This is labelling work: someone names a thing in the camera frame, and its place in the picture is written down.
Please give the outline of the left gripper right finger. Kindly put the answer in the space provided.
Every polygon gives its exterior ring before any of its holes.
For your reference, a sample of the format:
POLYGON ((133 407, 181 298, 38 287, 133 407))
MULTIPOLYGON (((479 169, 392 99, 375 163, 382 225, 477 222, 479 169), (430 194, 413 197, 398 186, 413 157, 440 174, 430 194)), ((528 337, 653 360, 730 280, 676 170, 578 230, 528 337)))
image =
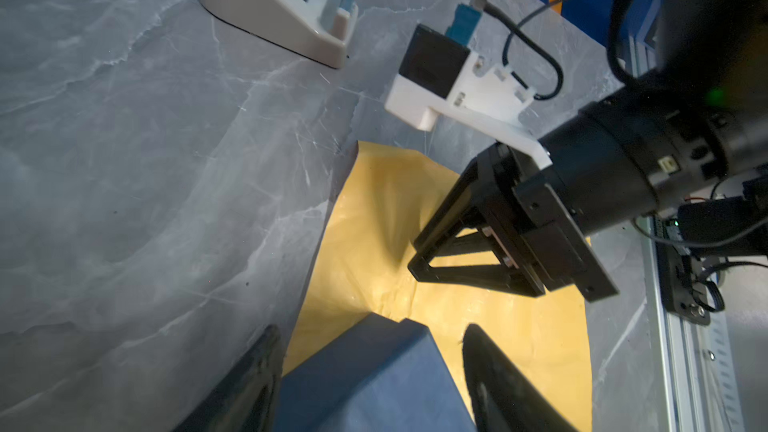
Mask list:
POLYGON ((477 324, 462 340, 467 389, 479 431, 573 431, 477 324))

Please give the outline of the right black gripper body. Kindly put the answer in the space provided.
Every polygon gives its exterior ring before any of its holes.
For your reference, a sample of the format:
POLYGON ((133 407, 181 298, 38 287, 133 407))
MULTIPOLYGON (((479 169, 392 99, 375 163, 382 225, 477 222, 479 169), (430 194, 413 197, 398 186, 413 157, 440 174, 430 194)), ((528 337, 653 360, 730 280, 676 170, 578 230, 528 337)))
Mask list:
POLYGON ((470 186, 480 229, 499 266, 488 289, 526 297, 575 286, 596 302, 619 293, 551 184, 513 151, 491 146, 474 159, 470 186))

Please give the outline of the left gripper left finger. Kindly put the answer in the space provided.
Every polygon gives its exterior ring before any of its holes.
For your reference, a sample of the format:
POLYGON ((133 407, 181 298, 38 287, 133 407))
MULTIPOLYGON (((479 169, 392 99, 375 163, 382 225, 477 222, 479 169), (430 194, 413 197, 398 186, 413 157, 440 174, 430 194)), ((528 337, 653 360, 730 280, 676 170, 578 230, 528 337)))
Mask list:
POLYGON ((283 366, 283 343, 275 325, 237 361, 176 431, 271 431, 283 366))

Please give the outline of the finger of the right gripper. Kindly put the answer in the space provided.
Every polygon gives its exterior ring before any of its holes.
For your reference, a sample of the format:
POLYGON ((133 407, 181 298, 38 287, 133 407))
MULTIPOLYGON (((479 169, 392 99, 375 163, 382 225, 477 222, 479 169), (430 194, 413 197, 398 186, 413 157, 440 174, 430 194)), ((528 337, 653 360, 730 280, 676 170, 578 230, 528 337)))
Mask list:
POLYGON ((544 286, 512 265, 492 237, 483 233, 441 237, 426 245, 414 242, 415 255, 408 269, 418 282, 463 285, 530 298, 545 294, 544 286), (471 254, 491 252, 494 264, 433 266, 435 258, 467 258, 471 254))
POLYGON ((491 183, 489 161, 471 161, 414 241, 411 264, 429 264, 436 257, 493 253, 496 246, 482 229, 488 225, 481 211, 485 188, 491 183))

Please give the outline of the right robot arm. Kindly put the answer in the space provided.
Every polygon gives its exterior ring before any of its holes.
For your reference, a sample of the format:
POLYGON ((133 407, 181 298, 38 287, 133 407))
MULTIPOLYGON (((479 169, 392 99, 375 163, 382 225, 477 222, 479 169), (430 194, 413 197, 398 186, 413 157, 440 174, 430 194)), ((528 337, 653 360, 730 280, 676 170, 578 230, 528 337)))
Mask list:
POLYGON ((589 235, 766 162, 767 0, 613 0, 620 88, 542 138, 519 122, 534 89, 469 47, 485 16, 521 34, 488 0, 458 6, 445 32, 419 25, 385 104, 421 130, 446 116, 493 139, 414 239, 416 280, 613 296, 589 235))

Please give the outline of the aluminium front rail frame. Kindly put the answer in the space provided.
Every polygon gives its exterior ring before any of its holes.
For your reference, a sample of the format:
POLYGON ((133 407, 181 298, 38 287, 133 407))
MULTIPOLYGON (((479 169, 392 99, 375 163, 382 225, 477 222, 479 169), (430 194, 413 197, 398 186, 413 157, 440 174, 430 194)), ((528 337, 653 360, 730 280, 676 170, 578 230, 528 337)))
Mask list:
POLYGON ((643 299, 631 323, 638 333, 643 368, 650 383, 642 400, 643 431, 743 431, 741 401, 727 323, 723 313, 706 313, 694 324, 664 309, 655 244, 639 233, 643 299))

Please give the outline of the yellow orange wrapping paper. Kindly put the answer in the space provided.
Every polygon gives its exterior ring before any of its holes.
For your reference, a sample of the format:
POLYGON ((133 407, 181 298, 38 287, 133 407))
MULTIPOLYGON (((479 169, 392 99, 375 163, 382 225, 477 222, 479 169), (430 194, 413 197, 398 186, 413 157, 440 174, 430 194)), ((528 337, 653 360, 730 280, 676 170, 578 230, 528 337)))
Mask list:
POLYGON ((461 341, 479 325, 576 429, 592 420, 585 302, 568 286, 527 298, 420 283, 408 271, 413 239, 457 174, 407 149, 362 142, 320 243, 285 365, 294 369, 375 313, 426 325, 460 394, 461 341))

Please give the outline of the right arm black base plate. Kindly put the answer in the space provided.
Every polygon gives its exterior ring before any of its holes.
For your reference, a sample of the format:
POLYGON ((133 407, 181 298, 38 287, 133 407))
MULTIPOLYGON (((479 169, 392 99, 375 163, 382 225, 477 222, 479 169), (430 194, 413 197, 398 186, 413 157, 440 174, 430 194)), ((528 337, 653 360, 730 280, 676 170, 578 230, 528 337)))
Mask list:
POLYGON ((707 287, 698 282, 700 262, 685 249, 671 245, 655 242, 654 251, 664 311, 691 324, 708 326, 711 312, 703 305, 710 305, 711 297, 707 287))

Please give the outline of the white tape dispenser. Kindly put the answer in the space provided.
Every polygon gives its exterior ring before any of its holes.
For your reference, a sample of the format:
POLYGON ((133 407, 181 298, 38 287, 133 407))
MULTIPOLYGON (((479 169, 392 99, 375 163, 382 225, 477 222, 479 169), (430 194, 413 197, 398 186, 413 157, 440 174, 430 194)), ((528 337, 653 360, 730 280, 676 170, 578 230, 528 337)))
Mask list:
POLYGON ((218 19, 340 69, 359 15, 357 0, 200 0, 218 19))

